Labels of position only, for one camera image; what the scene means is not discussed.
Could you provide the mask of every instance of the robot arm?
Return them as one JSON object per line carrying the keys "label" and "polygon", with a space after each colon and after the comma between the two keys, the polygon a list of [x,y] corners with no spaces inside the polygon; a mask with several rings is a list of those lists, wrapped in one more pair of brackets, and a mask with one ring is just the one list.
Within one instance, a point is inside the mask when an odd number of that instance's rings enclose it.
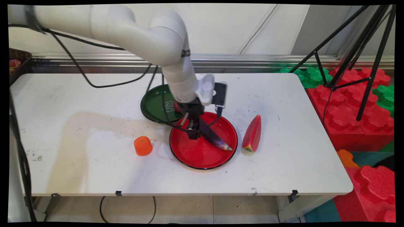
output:
{"label": "robot arm", "polygon": [[161,66],[174,99],[188,113],[190,131],[198,130],[198,119],[204,112],[204,106],[213,103],[220,109],[224,107],[225,95],[216,98],[221,103],[215,103],[213,99],[216,87],[213,75],[206,74],[200,80],[196,78],[185,23],[174,11],[160,10],[153,18],[150,28],[145,29],[135,23],[133,12],[120,4],[8,6],[9,23],[33,27],[35,23],[32,20],[37,21],[40,25],[38,27],[120,46]]}

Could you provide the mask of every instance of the floor tile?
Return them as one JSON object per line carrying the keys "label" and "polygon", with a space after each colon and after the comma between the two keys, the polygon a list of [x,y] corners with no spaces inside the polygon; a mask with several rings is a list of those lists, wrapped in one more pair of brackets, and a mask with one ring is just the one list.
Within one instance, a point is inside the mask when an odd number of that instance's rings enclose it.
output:
{"label": "floor tile", "polygon": [[[209,196],[155,196],[152,224],[212,224],[213,203]],[[148,223],[154,212],[151,196],[110,197],[104,217],[110,223]]]}
{"label": "floor tile", "polygon": [[46,221],[101,222],[101,196],[63,196],[52,198],[46,212]]}
{"label": "floor tile", "polygon": [[214,196],[215,224],[279,223],[275,196]]}

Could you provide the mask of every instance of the basket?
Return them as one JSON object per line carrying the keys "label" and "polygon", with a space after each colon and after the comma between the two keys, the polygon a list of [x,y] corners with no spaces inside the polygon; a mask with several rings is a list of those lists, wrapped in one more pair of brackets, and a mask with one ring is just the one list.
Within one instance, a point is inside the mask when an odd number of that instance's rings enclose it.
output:
{"label": "basket", "polygon": [[23,74],[30,73],[31,71],[31,58],[32,54],[13,48],[8,49],[8,60],[17,59],[21,62],[21,65],[10,75],[10,86]]}

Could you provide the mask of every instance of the eggplant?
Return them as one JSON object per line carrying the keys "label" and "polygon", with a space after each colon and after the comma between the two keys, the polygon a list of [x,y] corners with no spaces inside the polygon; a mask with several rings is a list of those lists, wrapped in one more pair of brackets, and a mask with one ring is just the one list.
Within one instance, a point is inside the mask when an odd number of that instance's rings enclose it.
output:
{"label": "eggplant", "polygon": [[227,145],[227,143],[225,143],[210,127],[207,127],[207,125],[208,124],[202,118],[199,118],[199,128],[202,128],[200,131],[201,136],[221,150],[232,151],[233,149]]}

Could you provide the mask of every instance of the red foam block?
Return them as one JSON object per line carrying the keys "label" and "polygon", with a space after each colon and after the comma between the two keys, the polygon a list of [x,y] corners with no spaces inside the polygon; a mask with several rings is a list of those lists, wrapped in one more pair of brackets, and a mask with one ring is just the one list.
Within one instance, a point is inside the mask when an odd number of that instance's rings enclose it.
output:
{"label": "red foam block", "polygon": [[350,151],[379,151],[394,140],[394,118],[377,105],[365,108],[360,127],[365,135],[349,148]]}
{"label": "red foam block", "polygon": [[[358,72],[358,75],[363,79],[370,76],[372,69],[363,68]],[[379,85],[389,86],[390,77],[387,76],[382,69],[377,69],[376,77],[373,81],[372,88],[377,88]]]}
{"label": "red foam block", "polygon": [[[320,85],[317,88],[307,89],[307,95],[322,121],[330,89]],[[324,128],[336,150],[348,150],[365,135],[360,123],[356,121],[356,113],[345,104],[345,96],[338,90],[332,92],[326,110]]]}
{"label": "red foam block", "polygon": [[334,198],[341,221],[396,222],[394,172],[384,166],[345,169],[353,191]]}
{"label": "red foam block", "polygon": [[[362,103],[363,95],[365,94],[366,84],[359,83],[346,87],[340,92],[346,97],[345,104],[354,111],[359,111],[360,104]],[[370,93],[366,102],[366,108],[372,108],[376,106],[378,97]]]}
{"label": "red foam block", "polygon": [[[339,70],[339,67],[336,68],[335,70],[331,71],[330,75],[332,77],[334,77],[335,74],[338,72],[338,70]],[[350,82],[354,82],[354,81],[357,81],[357,80],[360,80],[360,79],[362,79],[362,77],[358,74],[358,71],[356,71],[355,69],[345,70],[344,74],[340,77],[340,80],[339,80],[337,86],[347,84],[347,83],[350,83]]]}

